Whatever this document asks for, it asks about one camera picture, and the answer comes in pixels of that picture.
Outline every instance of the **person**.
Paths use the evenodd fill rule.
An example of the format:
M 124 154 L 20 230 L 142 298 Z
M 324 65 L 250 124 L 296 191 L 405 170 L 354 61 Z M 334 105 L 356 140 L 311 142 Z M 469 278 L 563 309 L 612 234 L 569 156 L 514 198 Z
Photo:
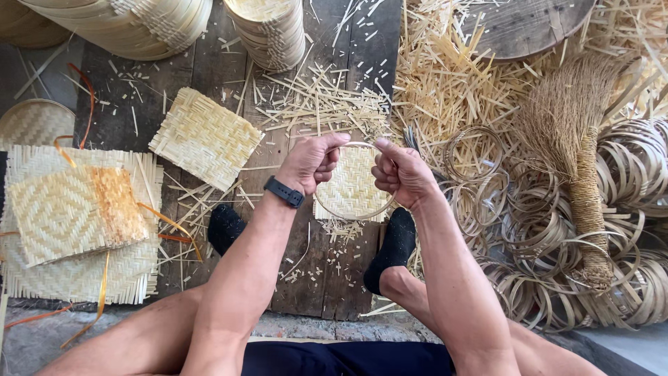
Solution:
M 304 195 L 328 181 L 347 134 L 299 142 L 276 180 Z M 396 191 L 385 241 L 365 272 L 370 291 L 441 338 L 427 343 L 248 343 L 270 302 L 296 210 L 267 191 L 245 225 L 225 206 L 209 240 L 223 256 L 210 280 L 161 299 L 69 350 L 39 375 L 604 375 L 507 320 L 432 172 L 412 149 L 379 139 L 371 173 Z M 420 235 L 426 283 L 405 265 Z

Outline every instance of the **broom handle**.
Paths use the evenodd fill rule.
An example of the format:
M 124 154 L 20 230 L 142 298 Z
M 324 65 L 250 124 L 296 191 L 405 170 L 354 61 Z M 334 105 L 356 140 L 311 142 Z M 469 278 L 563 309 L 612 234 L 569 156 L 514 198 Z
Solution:
M 591 128 L 580 142 L 580 151 L 577 153 L 578 179 L 570 186 L 570 208 L 578 235 L 605 230 L 596 172 L 598 129 L 595 126 Z M 596 244 L 608 253 L 605 234 L 587 236 L 583 240 Z M 609 290 L 613 271 L 608 258 L 600 249 L 588 244 L 581 244 L 580 252 L 584 266 L 579 274 L 583 282 L 599 292 Z

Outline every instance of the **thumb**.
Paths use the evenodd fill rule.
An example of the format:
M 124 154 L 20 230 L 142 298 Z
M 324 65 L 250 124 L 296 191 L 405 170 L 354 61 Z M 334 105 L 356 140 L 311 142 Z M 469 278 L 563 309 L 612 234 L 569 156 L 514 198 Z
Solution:
M 318 142 L 325 147 L 325 150 L 340 147 L 350 141 L 349 133 L 329 133 L 318 137 Z
M 386 138 L 377 139 L 375 146 L 380 149 L 384 155 L 394 161 L 397 166 L 401 165 L 401 163 L 408 162 L 408 160 L 411 158 L 405 151 L 403 151 L 397 145 L 391 143 Z

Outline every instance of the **hand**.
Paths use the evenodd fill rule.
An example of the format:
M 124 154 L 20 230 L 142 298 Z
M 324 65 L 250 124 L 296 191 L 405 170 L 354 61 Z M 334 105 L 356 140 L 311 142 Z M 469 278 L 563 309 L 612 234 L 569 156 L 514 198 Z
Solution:
M 371 168 L 378 189 L 396 191 L 395 200 L 411 211 L 417 202 L 441 194 L 432 170 L 415 149 L 400 148 L 384 138 L 376 140 L 375 145 L 382 152 Z
M 348 141 L 350 134 L 347 133 L 303 138 L 283 161 L 276 180 L 304 195 L 313 194 L 318 183 L 332 178 L 332 170 L 339 161 L 339 149 L 325 152 Z

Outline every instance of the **woven bamboo tray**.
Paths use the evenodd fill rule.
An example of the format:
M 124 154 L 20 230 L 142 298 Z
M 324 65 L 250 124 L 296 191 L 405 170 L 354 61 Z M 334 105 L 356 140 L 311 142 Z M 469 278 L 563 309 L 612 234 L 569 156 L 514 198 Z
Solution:
M 248 54 L 261 68 L 283 72 L 304 54 L 303 9 L 298 0 L 224 0 Z
M 26 266 L 148 239 L 130 174 L 83 166 L 7 187 Z
M 12 145 L 51 145 L 53 140 L 74 131 L 74 113 L 60 103 L 29 99 L 16 104 L 0 118 L 0 151 Z M 71 140 L 60 142 L 70 147 Z
M 19 0 L 84 39 L 133 60 L 177 54 L 201 35 L 212 0 Z
M 149 149 L 226 191 L 264 133 L 195 89 L 181 88 Z
M 331 180 L 318 184 L 315 190 L 315 218 L 382 222 L 394 195 L 388 199 L 387 192 L 374 185 L 371 168 L 380 151 L 373 145 L 357 142 L 347 143 L 340 150 Z
M 152 153 L 66 150 L 79 165 L 127 170 L 131 176 L 135 176 L 131 182 L 137 201 L 152 203 L 153 208 L 160 210 L 163 173 L 162 167 L 156 164 L 156 157 Z M 8 153 L 5 188 L 31 177 L 66 170 L 71 170 L 70 165 L 54 147 L 16 145 Z M 149 238 L 110 252 L 107 303 L 141 304 L 147 295 L 155 294 L 157 271 L 154 266 L 158 259 L 160 244 L 158 219 L 144 209 L 142 215 L 150 229 Z M 11 203 L 5 204 L 0 231 L 17 231 Z M 0 256 L 3 259 L 3 281 L 7 293 L 12 297 L 52 298 L 74 302 L 98 301 L 106 252 L 76 255 L 50 264 L 27 268 L 19 236 L 8 235 L 0 237 Z
M 0 43 L 46 48 L 61 43 L 71 34 L 16 0 L 0 0 L 0 9 Z

